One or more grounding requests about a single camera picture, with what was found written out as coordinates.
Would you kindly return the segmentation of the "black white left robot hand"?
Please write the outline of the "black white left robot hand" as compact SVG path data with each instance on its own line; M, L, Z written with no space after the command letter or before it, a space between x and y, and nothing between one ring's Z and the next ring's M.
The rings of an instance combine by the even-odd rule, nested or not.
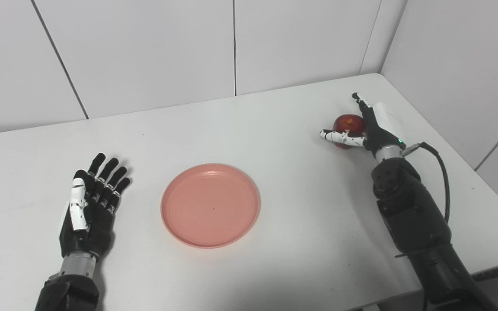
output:
M117 158L97 154L89 169L78 170L59 236L61 256L83 252L101 259L111 247L113 222L123 191L130 185L127 168Z

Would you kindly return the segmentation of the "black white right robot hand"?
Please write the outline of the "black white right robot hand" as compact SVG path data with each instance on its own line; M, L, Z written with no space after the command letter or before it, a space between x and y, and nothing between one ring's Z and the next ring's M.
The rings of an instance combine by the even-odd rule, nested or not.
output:
M354 92L352 98L361 111L365 124L364 131L321 130L322 139L332 143L351 147L363 147L370 151L376 161L382 162L390 158L403 158L406 149L405 134L399 118L388 112L383 102L370 104L360 93Z

